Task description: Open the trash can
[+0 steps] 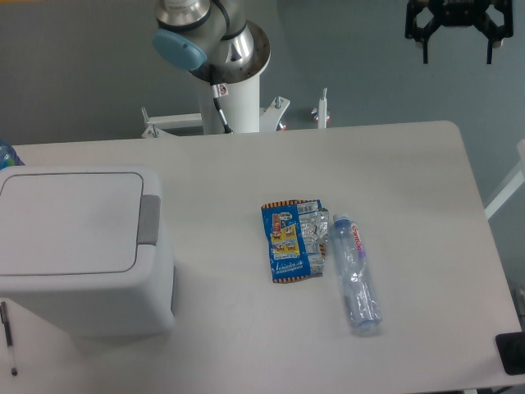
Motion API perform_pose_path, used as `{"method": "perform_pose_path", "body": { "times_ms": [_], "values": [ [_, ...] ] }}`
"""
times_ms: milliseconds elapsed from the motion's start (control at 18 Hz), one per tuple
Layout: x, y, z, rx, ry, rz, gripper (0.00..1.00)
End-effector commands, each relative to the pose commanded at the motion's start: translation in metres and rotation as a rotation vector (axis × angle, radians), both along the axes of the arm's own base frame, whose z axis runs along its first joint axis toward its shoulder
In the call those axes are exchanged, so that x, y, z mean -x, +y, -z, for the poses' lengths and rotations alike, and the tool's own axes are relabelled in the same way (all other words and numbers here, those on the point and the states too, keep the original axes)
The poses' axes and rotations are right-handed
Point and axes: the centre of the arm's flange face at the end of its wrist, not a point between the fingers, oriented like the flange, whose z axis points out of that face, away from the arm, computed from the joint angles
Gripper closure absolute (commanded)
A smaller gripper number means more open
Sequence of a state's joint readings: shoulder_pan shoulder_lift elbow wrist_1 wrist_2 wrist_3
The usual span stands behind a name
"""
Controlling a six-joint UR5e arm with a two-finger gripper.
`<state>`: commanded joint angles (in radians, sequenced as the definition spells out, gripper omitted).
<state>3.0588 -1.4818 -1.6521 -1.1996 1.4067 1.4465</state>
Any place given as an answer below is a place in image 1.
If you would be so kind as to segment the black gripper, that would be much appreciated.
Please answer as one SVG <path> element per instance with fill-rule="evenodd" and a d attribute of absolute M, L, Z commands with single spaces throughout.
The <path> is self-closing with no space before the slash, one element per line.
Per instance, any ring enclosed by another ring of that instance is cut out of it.
<path fill-rule="evenodd" d="M 503 16 L 497 25 L 487 13 L 493 7 Z M 427 9 L 431 19 L 424 27 L 418 25 L 418 15 Z M 486 64 L 492 63 L 493 49 L 514 35 L 514 6 L 511 0 L 443 0 L 408 1 L 405 14 L 404 37 L 413 39 L 422 48 L 422 62 L 428 64 L 428 44 L 431 36 L 441 27 L 473 25 L 487 39 Z"/>

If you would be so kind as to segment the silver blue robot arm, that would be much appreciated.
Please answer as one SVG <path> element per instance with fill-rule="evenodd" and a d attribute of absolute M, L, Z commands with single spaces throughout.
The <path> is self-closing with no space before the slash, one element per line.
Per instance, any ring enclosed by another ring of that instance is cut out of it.
<path fill-rule="evenodd" d="M 209 68 L 251 76 L 249 66 L 265 67 L 270 58 L 266 34 L 248 21 L 241 1 L 159 1 L 153 47 L 173 66 L 202 80 Z M 492 51 L 514 34 L 511 1 L 409 1 L 404 36 L 426 52 L 441 27 L 475 27 Z"/>

